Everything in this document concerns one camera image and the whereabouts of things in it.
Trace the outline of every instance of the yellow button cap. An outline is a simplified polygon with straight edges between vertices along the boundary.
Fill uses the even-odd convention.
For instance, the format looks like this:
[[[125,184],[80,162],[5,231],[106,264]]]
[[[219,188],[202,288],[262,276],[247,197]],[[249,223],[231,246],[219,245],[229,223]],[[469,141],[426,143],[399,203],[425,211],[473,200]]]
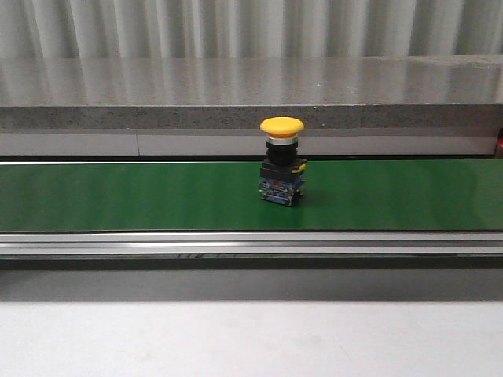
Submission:
[[[304,129],[304,123],[297,118],[277,116],[268,118],[260,123],[260,130],[273,135],[292,135]]]

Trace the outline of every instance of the green conveyor belt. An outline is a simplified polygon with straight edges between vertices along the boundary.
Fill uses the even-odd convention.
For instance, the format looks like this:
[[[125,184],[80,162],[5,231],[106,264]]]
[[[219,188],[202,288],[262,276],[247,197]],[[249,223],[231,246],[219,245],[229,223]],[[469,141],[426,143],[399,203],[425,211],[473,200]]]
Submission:
[[[502,230],[503,160],[313,161],[297,207],[259,163],[0,166],[0,232]]]

